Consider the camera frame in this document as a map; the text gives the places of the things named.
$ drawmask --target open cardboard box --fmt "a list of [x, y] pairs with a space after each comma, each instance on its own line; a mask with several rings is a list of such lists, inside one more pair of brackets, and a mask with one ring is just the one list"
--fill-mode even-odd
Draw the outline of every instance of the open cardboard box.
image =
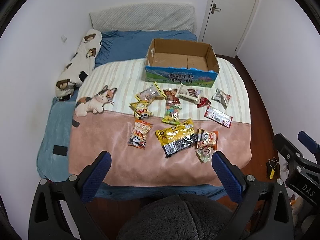
[[153, 39], [146, 55], [146, 81], [212, 87], [219, 73], [210, 44]]

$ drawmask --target pink blanket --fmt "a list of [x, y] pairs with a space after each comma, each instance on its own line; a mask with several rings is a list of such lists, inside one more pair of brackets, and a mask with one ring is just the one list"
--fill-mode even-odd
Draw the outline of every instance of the pink blanket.
[[[111, 186], [221, 185], [211, 162], [200, 162], [195, 146], [165, 158], [155, 131], [170, 125], [162, 123], [160, 117], [146, 120], [153, 124], [153, 128], [148, 133], [145, 150], [127, 145], [134, 125], [133, 115], [104, 111], [101, 114], [88, 113], [86, 117], [74, 116], [74, 119], [80, 125], [71, 129], [69, 172], [72, 174], [79, 174], [101, 151], [108, 151], [112, 165], [103, 181]], [[250, 161], [250, 124], [233, 122], [228, 129], [209, 119], [193, 122], [195, 131], [199, 127], [219, 131], [218, 150], [232, 164], [243, 168]]]

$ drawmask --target blue printed box side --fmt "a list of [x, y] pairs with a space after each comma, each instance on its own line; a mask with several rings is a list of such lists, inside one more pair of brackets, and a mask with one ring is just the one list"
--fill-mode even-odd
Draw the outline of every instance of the blue printed box side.
[[215, 71], [202, 71], [198, 69], [151, 67], [146, 65], [146, 81], [172, 84], [184, 84], [202, 87], [212, 87], [218, 74]]

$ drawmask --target silver bolt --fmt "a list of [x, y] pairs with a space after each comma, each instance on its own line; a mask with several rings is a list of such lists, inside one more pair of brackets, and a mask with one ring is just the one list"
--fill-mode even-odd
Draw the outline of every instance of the silver bolt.
[[41, 179], [41, 181], [40, 181], [40, 184], [41, 185], [44, 185], [44, 184], [46, 184], [47, 183], [47, 180], [46, 179]]
[[252, 176], [252, 175], [247, 175], [247, 180], [248, 180], [248, 181], [254, 181], [254, 176]]
[[70, 181], [75, 181], [77, 179], [77, 175], [71, 175], [70, 177], [69, 177], [69, 180]]
[[277, 183], [282, 185], [283, 184], [283, 180], [282, 179], [277, 179]]

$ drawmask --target reddish brown floor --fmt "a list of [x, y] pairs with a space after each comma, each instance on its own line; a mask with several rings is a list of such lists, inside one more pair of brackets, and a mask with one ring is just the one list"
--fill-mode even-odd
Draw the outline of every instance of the reddish brown floor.
[[[248, 165], [242, 169], [242, 172], [244, 174], [252, 174], [258, 180], [267, 181], [266, 162], [273, 157], [278, 159], [278, 154], [272, 146], [273, 131], [267, 111], [251, 77], [240, 59], [238, 57], [219, 57], [227, 59], [235, 66], [244, 81], [249, 95], [252, 124], [250, 145], [252, 158]], [[279, 169], [277, 169], [274, 179], [279, 177], [278, 171]], [[228, 196], [218, 201], [232, 210], [236, 208], [236, 204], [231, 202]], [[140, 209], [140, 200], [112, 201], [96, 198], [93, 202], [87, 204], [87, 209], [107, 237], [112, 240], [116, 238], [122, 225]]]

